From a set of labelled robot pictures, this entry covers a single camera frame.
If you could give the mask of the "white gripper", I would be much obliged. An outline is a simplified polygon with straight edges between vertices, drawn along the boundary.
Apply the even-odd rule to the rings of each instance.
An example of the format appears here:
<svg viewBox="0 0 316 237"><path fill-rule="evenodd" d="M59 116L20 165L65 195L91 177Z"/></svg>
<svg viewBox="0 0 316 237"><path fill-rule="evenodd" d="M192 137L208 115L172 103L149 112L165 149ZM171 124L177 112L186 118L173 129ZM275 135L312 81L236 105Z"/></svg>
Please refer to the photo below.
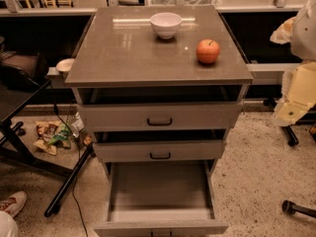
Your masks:
<svg viewBox="0 0 316 237"><path fill-rule="evenodd" d="M270 36L270 41L279 44L290 42L295 18L284 21ZM272 121L277 126L297 123L316 105L316 62L304 61L295 68L287 68L282 75L282 96Z"/></svg>

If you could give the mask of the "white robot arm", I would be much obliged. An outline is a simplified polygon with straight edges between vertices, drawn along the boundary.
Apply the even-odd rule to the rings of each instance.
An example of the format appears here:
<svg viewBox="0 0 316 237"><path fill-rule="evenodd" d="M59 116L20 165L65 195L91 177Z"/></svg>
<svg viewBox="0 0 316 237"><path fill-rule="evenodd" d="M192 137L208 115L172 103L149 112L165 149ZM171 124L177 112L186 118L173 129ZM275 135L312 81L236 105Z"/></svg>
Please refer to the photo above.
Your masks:
<svg viewBox="0 0 316 237"><path fill-rule="evenodd" d="M295 17L283 22L270 41L289 42L291 53L302 60L295 68L284 70L281 98L274 109L274 124L288 126L316 105L316 0L308 0Z"/></svg>

